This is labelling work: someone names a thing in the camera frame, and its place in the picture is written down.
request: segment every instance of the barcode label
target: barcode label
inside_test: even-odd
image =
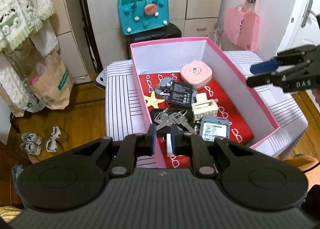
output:
[[[202,130],[202,138],[205,141],[214,141],[217,136],[227,137],[227,125],[205,122]]]

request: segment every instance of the white bed sheet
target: white bed sheet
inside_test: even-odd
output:
[[[250,51],[225,51],[245,77],[249,77],[250,66],[261,59]],[[123,140],[132,133],[147,132],[144,126],[137,90],[133,80],[132,61],[114,62],[106,67],[96,81],[106,89],[106,132],[115,141]],[[290,94],[279,87],[266,85],[255,88],[276,117],[281,129],[266,139],[255,150],[269,156],[285,158],[296,146],[308,127],[301,109]],[[138,166],[155,168],[153,157],[140,157]]]

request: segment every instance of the keys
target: keys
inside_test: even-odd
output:
[[[177,124],[181,124],[183,127],[185,127],[189,132],[193,134],[197,134],[196,131],[190,126],[190,124],[187,121],[187,118],[184,115],[177,115],[173,118],[174,122]]]
[[[157,124],[162,124],[165,121],[169,120],[169,114],[166,113],[168,110],[169,110],[169,108],[167,108],[164,111],[158,113],[158,115],[155,118],[155,122]]]
[[[172,118],[173,118],[174,116],[176,116],[176,115],[177,115],[176,112],[174,112],[173,114],[170,114],[170,115],[168,116],[168,119],[167,119],[166,121],[164,121],[163,123],[161,123],[161,124],[159,124],[159,125],[157,126],[157,131],[160,130],[160,129],[162,129],[163,127],[170,126],[170,125],[172,125],[173,123],[175,123]]]
[[[173,123],[176,123],[176,124],[181,124],[183,127],[185,127],[187,131],[193,134],[197,134],[196,131],[190,126],[187,118],[185,117],[185,114],[187,112],[185,112],[185,114],[182,114],[183,111],[179,111],[179,112],[172,113],[171,115],[168,115],[166,113],[168,110],[169,109],[167,108],[156,116],[155,122],[159,124],[156,127],[157,131],[166,126],[171,126]]]

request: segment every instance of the pink box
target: pink box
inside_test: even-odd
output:
[[[238,109],[254,138],[247,144],[259,146],[280,125],[264,101],[252,88],[232,61],[208,37],[171,38],[131,44],[133,77],[146,128],[151,117],[146,107],[139,75],[180,72],[188,63],[203,61],[212,69],[213,78],[220,84]],[[155,158],[158,168],[165,168],[160,146],[156,144]]]

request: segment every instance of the white sneaker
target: white sneaker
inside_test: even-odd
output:
[[[60,138],[60,135],[61,135],[61,131],[60,131],[59,126],[53,126],[53,127],[52,127],[52,133],[51,133],[50,138],[51,138],[52,140],[59,139],[59,138]]]
[[[56,152],[57,148],[58,148],[58,146],[57,146],[56,140],[49,139],[45,144],[45,149],[47,152]]]
[[[21,143],[20,149],[28,154],[36,156],[38,156],[41,153],[41,147],[33,142]]]
[[[33,142],[35,144],[40,145],[42,137],[35,133],[24,133],[21,135],[21,139],[23,142]]]

